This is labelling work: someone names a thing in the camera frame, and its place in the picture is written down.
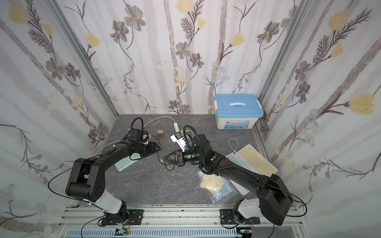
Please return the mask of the pink USB charger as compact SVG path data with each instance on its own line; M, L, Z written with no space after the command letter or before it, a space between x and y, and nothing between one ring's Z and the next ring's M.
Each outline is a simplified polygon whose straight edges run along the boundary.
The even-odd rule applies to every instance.
M164 136L164 130L158 130L157 131L157 136L158 137L163 137Z

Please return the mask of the white power strip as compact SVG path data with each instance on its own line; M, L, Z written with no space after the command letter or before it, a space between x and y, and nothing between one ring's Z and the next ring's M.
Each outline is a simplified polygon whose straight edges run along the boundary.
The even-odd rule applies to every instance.
M174 123L174 129L176 133L180 132L180 129L177 123Z

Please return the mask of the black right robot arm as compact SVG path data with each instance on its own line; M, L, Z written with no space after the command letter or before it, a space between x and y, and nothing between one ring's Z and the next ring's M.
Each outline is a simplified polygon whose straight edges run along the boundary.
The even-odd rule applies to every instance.
M192 126L185 125L183 130L192 131L194 136L188 136L186 132L183 136L174 134L175 141L182 148L164 156L163 162L178 167L195 162L205 175L222 176L254 192L259 199L262 215L274 225L281 226L286 217L297 218L307 214L288 214L297 196L287 189L279 176L261 175L235 164L225 155L213 150L206 136L198 134Z

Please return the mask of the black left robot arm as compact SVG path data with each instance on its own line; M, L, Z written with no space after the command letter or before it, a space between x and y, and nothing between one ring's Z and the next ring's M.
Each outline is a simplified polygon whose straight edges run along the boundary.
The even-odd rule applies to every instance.
M130 219L127 204L106 189L105 172L117 162L128 158L141 160L161 150L144 130L143 119L137 117L129 132L108 151L88 159L75 160L66 186L66 195L88 201L103 210L101 226L124 225Z

